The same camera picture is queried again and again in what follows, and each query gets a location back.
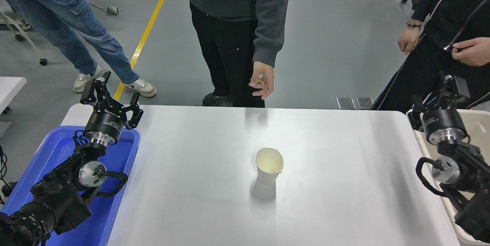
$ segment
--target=man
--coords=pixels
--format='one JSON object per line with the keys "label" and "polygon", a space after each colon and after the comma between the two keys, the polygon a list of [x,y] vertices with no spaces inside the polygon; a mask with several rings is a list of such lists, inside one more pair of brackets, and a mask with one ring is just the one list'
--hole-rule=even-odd
{"label": "man", "polygon": [[101,72],[79,40],[75,29],[91,44],[128,88],[145,97],[156,89],[131,69],[121,44],[107,32],[93,14],[87,0],[7,0],[16,13],[31,24],[73,63],[79,71],[73,90],[81,93],[85,84]]}
{"label": "man", "polygon": [[227,98],[235,107],[265,107],[284,43],[288,0],[190,0],[192,22],[214,91],[205,106]]}
{"label": "man", "polygon": [[440,70],[467,81],[471,99],[458,108],[489,101],[490,0],[418,0],[414,6],[412,19],[398,39],[408,57],[372,109],[407,112],[412,95],[430,98]]}

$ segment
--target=paper cup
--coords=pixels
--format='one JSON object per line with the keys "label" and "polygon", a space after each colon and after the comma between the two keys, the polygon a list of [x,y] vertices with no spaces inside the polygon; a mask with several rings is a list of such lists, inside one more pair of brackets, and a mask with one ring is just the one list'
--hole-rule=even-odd
{"label": "paper cup", "polygon": [[281,154],[274,148],[268,147],[257,152],[255,163],[259,182],[264,185],[273,185],[284,165]]}

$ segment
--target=hand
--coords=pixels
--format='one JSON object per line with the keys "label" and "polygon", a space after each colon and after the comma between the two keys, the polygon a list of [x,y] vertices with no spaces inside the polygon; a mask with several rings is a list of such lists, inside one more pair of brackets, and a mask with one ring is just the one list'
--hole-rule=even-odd
{"label": "hand", "polygon": [[248,85],[262,89],[255,91],[252,95],[266,99],[274,91],[274,68],[260,61],[254,61],[253,74]]}
{"label": "hand", "polygon": [[451,54],[454,59],[467,65],[485,65],[490,62],[490,38],[475,38],[455,43]]}
{"label": "hand", "polygon": [[420,28],[419,27],[406,27],[402,35],[398,39],[400,50],[408,55],[411,51],[417,47],[420,40]]}

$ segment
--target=blue jeans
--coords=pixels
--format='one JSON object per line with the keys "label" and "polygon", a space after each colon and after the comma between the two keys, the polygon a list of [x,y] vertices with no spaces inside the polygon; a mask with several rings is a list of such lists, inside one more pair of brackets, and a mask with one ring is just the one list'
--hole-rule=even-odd
{"label": "blue jeans", "polygon": [[132,83],[139,78],[131,69],[121,44],[100,24],[87,0],[7,0],[7,2],[36,31],[58,47],[80,73],[93,73],[97,63],[73,29],[80,32],[97,50],[123,83]]}

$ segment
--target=white table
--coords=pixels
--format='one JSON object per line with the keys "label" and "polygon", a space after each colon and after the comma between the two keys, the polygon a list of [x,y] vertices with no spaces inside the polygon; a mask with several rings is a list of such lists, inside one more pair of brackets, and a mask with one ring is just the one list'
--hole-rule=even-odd
{"label": "white table", "polygon": [[[24,77],[0,77],[0,113],[9,105],[26,82]],[[10,122],[0,122],[0,137],[10,124]]]}
{"label": "white table", "polygon": [[[415,175],[421,152],[401,113],[141,108],[109,246],[459,245]],[[85,125],[91,110],[72,106],[62,125]],[[257,182],[262,147],[284,157],[275,186]]]}

